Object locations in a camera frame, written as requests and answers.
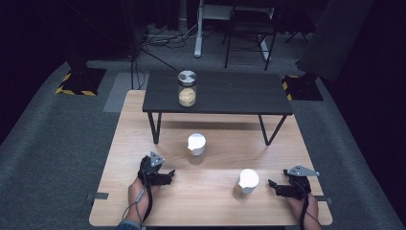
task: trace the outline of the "sleeve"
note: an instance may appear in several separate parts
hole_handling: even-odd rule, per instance
[[[141,226],[134,221],[123,219],[115,230],[141,230]]]

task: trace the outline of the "gray carpet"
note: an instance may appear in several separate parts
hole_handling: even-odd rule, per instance
[[[298,36],[285,44],[287,37],[278,37],[265,73],[281,77],[301,74],[294,63],[306,43]],[[201,58],[192,55],[192,37],[182,48],[149,47],[149,51],[179,71],[264,73],[260,57],[256,65],[242,65],[247,61],[232,59],[229,68],[224,69],[221,39],[220,33],[205,36]],[[258,57],[247,55],[250,61]],[[55,94],[69,70],[63,64],[44,82],[0,147],[0,229],[96,228],[88,221],[92,206],[86,196],[98,189],[131,81],[129,62],[94,60],[88,62],[88,67],[107,69],[99,96]],[[143,52],[137,67],[146,74],[150,70],[169,70],[166,64]],[[136,75],[134,84],[137,88]],[[325,195],[333,201],[333,223],[324,229],[404,229],[334,101],[320,80],[317,84],[323,102],[291,104],[314,167],[321,173]]]

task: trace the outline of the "metal lid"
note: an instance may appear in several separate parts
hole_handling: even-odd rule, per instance
[[[178,75],[178,82],[182,86],[191,87],[196,84],[196,74],[193,71],[185,70]]]

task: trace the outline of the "hand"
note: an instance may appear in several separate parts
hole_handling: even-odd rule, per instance
[[[155,196],[155,194],[158,192],[159,188],[161,186],[151,186],[151,192],[152,192],[152,197]],[[141,196],[141,199],[137,204],[131,205],[135,202],[137,199],[138,195],[140,192],[144,190],[143,196]],[[128,205],[130,206],[128,209],[128,213],[125,217],[125,219],[132,220],[134,222],[137,222],[138,224],[141,225],[144,216],[146,215],[147,208],[148,208],[148,193],[147,193],[147,188],[144,188],[143,183],[141,180],[137,177],[134,182],[130,186],[128,186]]]
[[[297,221],[300,221],[301,213],[304,208],[305,200],[298,200],[294,197],[286,197],[287,203],[293,211],[293,215]],[[308,194],[308,206],[306,214],[304,215],[304,229],[305,230],[321,230],[322,226],[319,223],[319,204],[313,194]]]

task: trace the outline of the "white cup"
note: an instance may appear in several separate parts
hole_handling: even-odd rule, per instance
[[[206,138],[200,133],[194,133],[188,138],[188,158],[194,164],[200,164],[203,161],[204,149],[206,147]]]
[[[243,170],[238,177],[233,194],[238,199],[248,197],[259,184],[258,174],[250,169]]]

